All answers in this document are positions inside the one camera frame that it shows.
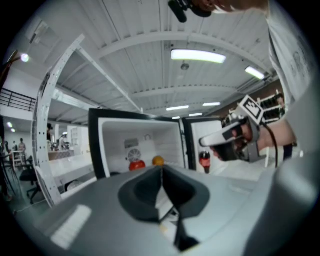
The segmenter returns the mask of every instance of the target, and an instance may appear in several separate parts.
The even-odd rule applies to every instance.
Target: ceiling
[[[11,49],[28,53],[31,61],[18,68],[43,79],[46,71],[81,34],[81,47],[135,107],[77,51],[63,69],[57,86],[77,99],[112,110],[167,117],[210,113],[203,103],[221,102],[253,92],[260,82],[248,66],[274,76],[269,60],[268,26],[255,10],[200,18],[188,11],[179,23],[167,0],[57,0],[46,3],[17,35]],[[34,24],[47,27],[30,44]],[[172,49],[192,49],[226,56],[223,64],[171,60]],[[182,70],[183,63],[189,64]],[[190,105],[183,111],[168,107]],[[52,101],[51,120],[86,124],[88,112]]]
[[[7,125],[7,123],[12,124],[12,128],[15,129],[16,133],[31,133],[31,121],[30,120],[24,120],[24,119],[18,119],[13,117],[3,117],[3,124],[4,124],[4,130],[7,132],[11,132],[11,128]],[[51,134],[55,134],[55,125],[52,125],[53,130],[51,131]],[[68,128],[65,124],[59,124],[59,136],[62,136],[64,132],[67,132]]]
[[[3,117],[4,130],[7,132],[11,132],[11,128],[7,125],[7,123],[12,124],[12,128],[15,129],[16,133],[30,133],[31,132],[31,121],[12,118],[12,117]]]

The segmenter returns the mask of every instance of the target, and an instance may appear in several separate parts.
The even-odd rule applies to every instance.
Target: fluorescent light
[[[29,55],[28,54],[22,54],[21,55],[21,60],[23,61],[23,62],[28,62],[29,60],[30,60],[30,57],[29,57]]]
[[[220,102],[211,102],[211,103],[204,103],[202,106],[204,107],[211,107],[211,106],[220,106]]]
[[[198,117],[202,116],[202,113],[190,114],[189,117]]]
[[[171,51],[172,60],[193,60],[214,63],[224,63],[226,56],[203,50],[182,50],[175,49]]]
[[[247,72],[248,74],[262,80],[265,78],[265,75],[262,74],[261,72],[259,72],[258,70],[254,69],[253,67],[251,66],[248,66],[246,69],[245,69],[245,72]]]
[[[172,110],[184,110],[188,109],[189,106],[174,106],[174,107],[168,107],[166,111],[172,111]]]

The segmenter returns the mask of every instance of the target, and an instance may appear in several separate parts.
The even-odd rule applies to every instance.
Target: black cable
[[[275,168],[278,168],[278,145],[277,145],[276,137],[274,135],[274,132],[269,128],[269,126],[265,122],[262,122],[262,125],[264,128],[266,128],[268,130],[268,132],[271,135],[271,139],[272,139],[273,144],[275,146]]]

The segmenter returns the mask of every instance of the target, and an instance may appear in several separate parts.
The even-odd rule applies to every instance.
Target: white metal frame
[[[256,57],[254,57],[247,51],[215,37],[211,37],[203,34],[197,34],[197,33],[188,33],[188,32],[164,31],[164,32],[153,32],[148,34],[137,35],[134,37],[129,37],[129,38],[120,40],[118,42],[115,42],[110,46],[106,46],[100,49],[99,59],[128,47],[145,44],[145,43],[158,42],[158,41],[187,41],[187,42],[195,42],[195,43],[201,43],[201,44],[220,47],[226,51],[234,53],[242,58],[245,58],[249,62],[258,66],[264,72],[268,72],[270,75],[273,75],[272,70],[270,68],[268,68],[262,61],[258,60]]]
[[[159,96],[159,95],[168,95],[174,93],[190,93],[190,92],[197,92],[197,93],[232,93],[232,94],[243,94],[238,92],[237,89],[227,88],[227,87],[218,87],[218,86],[181,86],[181,87],[171,87],[171,88],[162,88],[162,89],[155,89],[155,90],[146,90],[142,92],[136,92],[131,94],[133,99],[140,99],[150,96]]]
[[[141,109],[137,104],[129,97],[129,94],[122,89],[111,77],[107,74],[103,67],[101,67],[81,46],[77,47],[77,50],[85,57],[89,63],[91,63],[140,113]]]
[[[50,207],[53,207],[54,205],[60,203],[62,201],[62,197],[51,172],[48,148],[46,148],[48,147],[47,123],[49,109],[62,70],[66,66],[71,55],[77,50],[80,43],[84,39],[85,36],[81,34],[65,51],[65,53],[61,56],[53,69],[48,72],[39,89],[36,107],[33,113],[31,127],[34,160],[33,164],[35,165],[34,167],[37,170],[36,175],[39,181],[39,185]]]

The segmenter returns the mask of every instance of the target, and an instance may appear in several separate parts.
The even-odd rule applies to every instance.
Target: red tomato
[[[145,162],[142,161],[142,160],[139,160],[139,161],[131,162],[130,166],[129,166],[129,170],[130,171],[135,171],[135,170],[138,170],[138,169],[141,169],[141,168],[145,168],[145,167],[146,167]]]

